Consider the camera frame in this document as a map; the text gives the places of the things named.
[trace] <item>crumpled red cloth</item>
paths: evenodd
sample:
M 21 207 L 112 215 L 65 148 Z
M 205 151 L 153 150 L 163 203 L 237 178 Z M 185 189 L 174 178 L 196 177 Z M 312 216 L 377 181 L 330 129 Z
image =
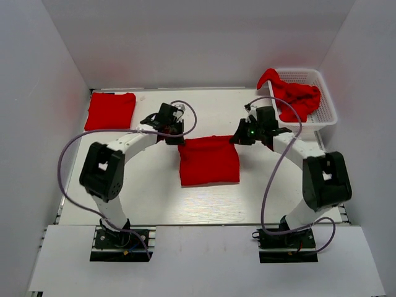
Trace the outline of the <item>crumpled red cloth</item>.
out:
M 207 183 L 238 183 L 239 157 L 231 136 L 186 139 L 179 145 L 182 186 Z
M 84 129 L 128 129 L 136 105 L 133 93 L 93 93 Z
M 302 122 L 305 123 L 307 115 L 319 108 L 321 91 L 317 87 L 296 83 L 288 84 L 279 78 L 279 74 L 275 69 L 270 68 L 260 78 L 257 83 L 257 89 L 260 89 L 267 80 L 272 83 L 273 95 L 289 103 L 297 111 Z M 277 106 L 282 112 L 279 118 L 283 122 L 298 122 L 297 117 L 289 107 L 278 101 Z

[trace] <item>white table surface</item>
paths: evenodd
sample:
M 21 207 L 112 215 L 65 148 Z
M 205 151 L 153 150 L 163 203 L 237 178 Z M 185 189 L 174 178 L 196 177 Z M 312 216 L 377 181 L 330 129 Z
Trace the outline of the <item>white table surface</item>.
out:
M 186 138 L 232 135 L 239 119 L 246 117 L 244 105 L 257 98 L 251 89 L 218 90 L 151 90 L 134 92 L 137 97 L 131 127 L 148 114 L 157 112 L 161 103 L 173 100 L 189 102 L 198 115 L 197 127 Z M 269 105 L 261 100 L 257 106 Z M 184 114 L 184 128 L 193 124 L 189 110 Z M 124 133 L 90 134 L 80 142 L 67 193 L 77 202 L 97 209 L 92 198 L 79 184 L 79 176 L 92 142 L 106 143 Z M 314 133 L 304 134 L 318 146 Z M 258 224 L 260 207 L 268 178 L 279 158 L 262 144 L 251 147 L 236 145 L 240 160 L 240 183 L 216 186 L 181 187 L 179 152 L 164 142 L 149 147 L 125 166 L 121 203 L 133 225 L 189 224 Z M 265 222 L 278 223 L 303 198 L 302 172 L 285 159 L 273 181 L 265 209 Z M 338 208 L 325 214 L 341 222 Z M 97 225 L 98 217 L 65 201 L 60 225 Z
M 370 297 L 384 289 L 361 227 L 316 263 L 261 264 L 256 226 L 159 226 L 148 263 L 89 262 L 94 226 L 49 226 L 30 291 L 44 297 Z M 312 228 L 317 246 L 331 227 Z

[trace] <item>black bracket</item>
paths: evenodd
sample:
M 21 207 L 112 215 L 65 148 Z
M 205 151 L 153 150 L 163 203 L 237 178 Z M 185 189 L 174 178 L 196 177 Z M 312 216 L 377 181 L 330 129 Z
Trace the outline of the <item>black bracket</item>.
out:
M 351 199 L 351 184 L 341 153 L 326 153 L 324 157 L 308 157 L 303 161 L 303 197 L 315 212 Z
M 103 170 L 99 164 L 107 164 Z M 100 197 L 104 202 L 113 200 L 123 186 L 125 155 L 114 151 L 106 144 L 94 142 L 88 150 L 80 174 L 80 184 L 90 194 Z

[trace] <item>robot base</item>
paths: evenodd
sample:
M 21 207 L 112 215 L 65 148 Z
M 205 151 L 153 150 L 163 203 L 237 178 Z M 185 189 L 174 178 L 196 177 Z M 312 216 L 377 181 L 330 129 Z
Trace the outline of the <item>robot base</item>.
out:
M 316 254 L 312 253 L 316 244 L 311 229 L 280 236 L 267 235 L 258 229 L 252 237 L 259 241 L 260 263 L 317 262 Z

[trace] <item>black mounting plate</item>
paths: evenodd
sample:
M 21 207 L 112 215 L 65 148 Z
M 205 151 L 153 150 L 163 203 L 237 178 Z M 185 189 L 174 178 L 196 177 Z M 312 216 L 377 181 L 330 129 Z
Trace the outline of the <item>black mounting plate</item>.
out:
M 279 231 L 278 229 L 268 229 L 269 231 Z M 314 249 L 316 247 L 314 233 L 312 229 L 300 232 L 290 233 L 288 235 L 270 236 L 258 229 L 257 238 L 262 249 L 296 249 L 300 248 L 302 243 L 304 249 Z
M 140 236 L 144 236 L 144 243 L 146 244 L 146 246 L 149 245 L 149 233 L 150 230 L 148 229 L 133 229 L 137 234 L 139 234 Z M 136 249 L 143 249 L 143 244 L 140 242 L 140 240 L 133 234 L 131 234 L 131 238 L 129 240 L 129 242 L 125 245 L 125 246 L 117 246 L 114 244 L 114 242 L 112 242 L 112 240 L 110 240 L 110 237 L 108 236 L 108 234 L 106 234 L 106 231 L 103 229 L 99 229 L 97 230 L 97 235 L 95 237 L 95 245 L 94 247 L 97 249 L 129 249 L 133 246 L 135 246 L 136 244 L 139 244 Z

